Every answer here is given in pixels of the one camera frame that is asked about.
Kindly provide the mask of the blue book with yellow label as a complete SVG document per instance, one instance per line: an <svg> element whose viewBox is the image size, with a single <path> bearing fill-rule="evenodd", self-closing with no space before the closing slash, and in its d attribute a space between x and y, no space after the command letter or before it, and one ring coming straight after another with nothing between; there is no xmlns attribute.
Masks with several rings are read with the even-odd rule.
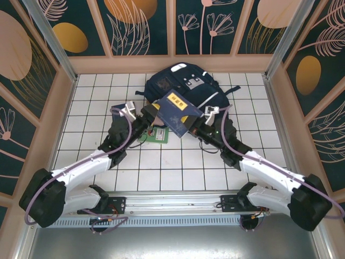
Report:
<svg viewBox="0 0 345 259"><path fill-rule="evenodd" d="M123 113L120 112L120 110L125 108L125 103L113 105L110 109L110 112L112 114L112 120L116 121L124 117Z"/></svg>
<svg viewBox="0 0 345 259"><path fill-rule="evenodd" d="M201 118L203 116L203 112L200 109L175 90L169 91L157 104L159 105L158 118L179 138L182 138L188 132L182 118L188 116Z"/></svg>

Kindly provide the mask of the green book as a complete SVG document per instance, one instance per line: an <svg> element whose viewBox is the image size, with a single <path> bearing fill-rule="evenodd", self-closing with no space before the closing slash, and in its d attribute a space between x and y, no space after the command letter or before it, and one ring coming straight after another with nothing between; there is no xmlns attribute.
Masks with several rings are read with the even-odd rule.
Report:
<svg viewBox="0 0 345 259"><path fill-rule="evenodd" d="M168 143L169 130L167 128L153 127L145 132L139 139L139 142L150 142L156 144Z"/></svg>

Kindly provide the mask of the navy blue backpack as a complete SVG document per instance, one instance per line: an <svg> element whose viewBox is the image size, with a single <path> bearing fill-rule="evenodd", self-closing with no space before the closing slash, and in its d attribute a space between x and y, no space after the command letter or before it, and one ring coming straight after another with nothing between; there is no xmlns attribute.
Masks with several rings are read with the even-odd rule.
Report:
<svg viewBox="0 0 345 259"><path fill-rule="evenodd" d="M239 89L240 86L235 86L222 90L218 81L201 67L182 62L151 76L146 81L144 90L136 91L135 94L144 96L153 103L174 90L201 111L205 111L207 106L219 107L216 118L220 118L230 105L227 96Z"/></svg>

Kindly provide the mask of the grey metal shelf plate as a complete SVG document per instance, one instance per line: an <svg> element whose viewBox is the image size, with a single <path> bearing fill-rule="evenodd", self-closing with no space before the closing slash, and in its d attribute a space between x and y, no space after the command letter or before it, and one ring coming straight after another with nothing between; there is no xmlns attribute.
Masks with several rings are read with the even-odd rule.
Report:
<svg viewBox="0 0 345 259"><path fill-rule="evenodd" d="M18 259L336 259L322 229L301 230L287 216L265 218L255 230L240 226L88 228L32 227Z"/></svg>

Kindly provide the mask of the aluminium table side rail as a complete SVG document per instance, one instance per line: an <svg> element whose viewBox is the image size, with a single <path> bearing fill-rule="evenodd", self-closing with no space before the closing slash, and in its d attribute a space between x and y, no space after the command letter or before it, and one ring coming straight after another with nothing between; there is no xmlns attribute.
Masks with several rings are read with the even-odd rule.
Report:
<svg viewBox="0 0 345 259"><path fill-rule="evenodd" d="M298 173L304 176L307 176L304 171L299 166L299 163L296 159L296 155L294 154L293 146L288 135L288 130L286 128L286 124L283 118L283 114L281 112L278 99L274 93L273 85L271 84L270 80L263 75L263 82L265 85L266 93L268 96L268 100L270 103L270 107L273 114L273 119L278 131L278 136L282 146L282 152L284 154L284 158L286 161L286 167L289 171Z"/></svg>

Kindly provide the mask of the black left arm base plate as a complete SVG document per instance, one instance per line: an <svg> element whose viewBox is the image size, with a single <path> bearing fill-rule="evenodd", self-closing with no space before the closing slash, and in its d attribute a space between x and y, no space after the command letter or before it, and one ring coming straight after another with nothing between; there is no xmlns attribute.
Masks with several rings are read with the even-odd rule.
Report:
<svg viewBox="0 0 345 259"><path fill-rule="evenodd" d="M87 210L95 214L124 214L126 209L126 197L115 196L108 198L101 198L100 201L94 206L89 207Z"/></svg>

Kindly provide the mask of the wall panel with pink flowers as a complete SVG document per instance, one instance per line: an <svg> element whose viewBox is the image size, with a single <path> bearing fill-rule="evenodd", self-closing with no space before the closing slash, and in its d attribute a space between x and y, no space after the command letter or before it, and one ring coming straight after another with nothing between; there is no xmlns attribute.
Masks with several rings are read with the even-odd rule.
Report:
<svg viewBox="0 0 345 259"><path fill-rule="evenodd" d="M229 54L243 0L176 0L177 55Z"/></svg>

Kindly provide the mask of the wall panel orange circle leaves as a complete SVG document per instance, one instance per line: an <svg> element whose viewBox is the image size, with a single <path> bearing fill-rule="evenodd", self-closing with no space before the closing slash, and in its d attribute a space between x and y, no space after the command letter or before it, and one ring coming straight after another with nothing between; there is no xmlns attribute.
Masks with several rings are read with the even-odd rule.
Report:
<svg viewBox="0 0 345 259"><path fill-rule="evenodd" d="M113 56L167 55L166 0L96 0Z"/></svg>

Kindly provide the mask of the aluminium corner post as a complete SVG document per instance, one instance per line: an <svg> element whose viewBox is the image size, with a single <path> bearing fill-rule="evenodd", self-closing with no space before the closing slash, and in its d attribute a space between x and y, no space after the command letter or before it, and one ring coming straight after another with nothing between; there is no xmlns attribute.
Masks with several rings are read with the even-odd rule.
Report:
<svg viewBox="0 0 345 259"><path fill-rule="evenodd" d="M301 0L301 3L298 5L296 12L292 17L292 20L290 21L287 29L285 30L281 40L279 41L278 46L272 56L272 59L266 71L263 74L263 80L269 81L270 78L276 72L287 50L293 43L295 37L300 31L300 28L305 22L305 19L310 13L314 5L314 2L315 0Z"/></svg>
<svg viewBox="0 0 345 259"><path fill-rule="evenodd" d="M70 63L68 56L58 38L55 36L51 25L42 13L36 0L22 0L28 12L32 15L34 22L37 24L40 32L43 34L47 40L48 45L51 47L54 55L60 62L60 65L70 78L70 80L75 83L77 79L77 74Z"/></svg>

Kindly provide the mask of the wall panel with orange oval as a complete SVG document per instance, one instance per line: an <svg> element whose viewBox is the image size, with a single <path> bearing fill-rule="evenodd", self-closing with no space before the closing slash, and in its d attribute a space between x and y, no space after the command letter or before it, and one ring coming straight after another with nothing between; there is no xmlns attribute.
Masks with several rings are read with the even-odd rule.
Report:
<svg viewBox="0 0 345 259"><path fill-rule="evenodd" d="M87 0L37 0L69 57L104 56Z"/></svg>

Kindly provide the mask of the wall panel with single flower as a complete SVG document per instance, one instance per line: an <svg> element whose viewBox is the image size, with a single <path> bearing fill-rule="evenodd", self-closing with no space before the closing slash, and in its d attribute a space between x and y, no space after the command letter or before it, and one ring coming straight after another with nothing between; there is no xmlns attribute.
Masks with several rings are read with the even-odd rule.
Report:
<svg viewBox="0 0 345 259"><path fill-rule="evenodd" d="M0 193L14 193L35 131L35 125L0 96Z"/></svg>

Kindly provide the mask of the wall panel pale circle reeds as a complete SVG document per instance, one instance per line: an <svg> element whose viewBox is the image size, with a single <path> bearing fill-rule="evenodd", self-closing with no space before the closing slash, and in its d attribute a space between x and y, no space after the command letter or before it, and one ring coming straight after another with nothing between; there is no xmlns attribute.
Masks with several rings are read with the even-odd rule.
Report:
<svg viewBox="0 0 345 259"><path fill-rule="evenodd" d="M254 0L238 54L273 54L300 0Z"/></svg>

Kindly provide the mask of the wall panel with pink leaves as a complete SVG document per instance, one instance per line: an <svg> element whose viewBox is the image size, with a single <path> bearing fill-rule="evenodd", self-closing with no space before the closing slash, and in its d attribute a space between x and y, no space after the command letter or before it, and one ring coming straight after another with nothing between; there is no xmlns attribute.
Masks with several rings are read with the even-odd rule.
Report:
<svg viewBox="0 0 345 259"><path fill-rule="evenodd" d="M333 192L345 188L345 101L333 102L308 124Z"/></svg>

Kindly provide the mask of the wall panel orange oval fern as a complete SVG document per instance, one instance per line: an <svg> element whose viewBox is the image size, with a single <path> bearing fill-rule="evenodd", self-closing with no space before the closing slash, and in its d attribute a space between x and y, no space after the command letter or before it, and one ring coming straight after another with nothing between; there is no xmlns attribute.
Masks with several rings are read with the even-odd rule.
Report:
<svg viewBox="0 0 345 259"><path fill-rule="evenodd" d="M306 116L345 77L345 0L328 0L287 67Z"/></svg>

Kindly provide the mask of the wall panel large pale circle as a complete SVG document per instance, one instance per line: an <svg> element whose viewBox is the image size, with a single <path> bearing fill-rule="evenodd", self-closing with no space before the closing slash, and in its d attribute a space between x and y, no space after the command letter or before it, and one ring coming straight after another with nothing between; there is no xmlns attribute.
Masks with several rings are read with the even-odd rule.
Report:
<svg viewBox="0 0 345 259"><path fill-rule="evenodd" d="M0 83L40 118L56 73L10 0L0 0Z"/></svg>

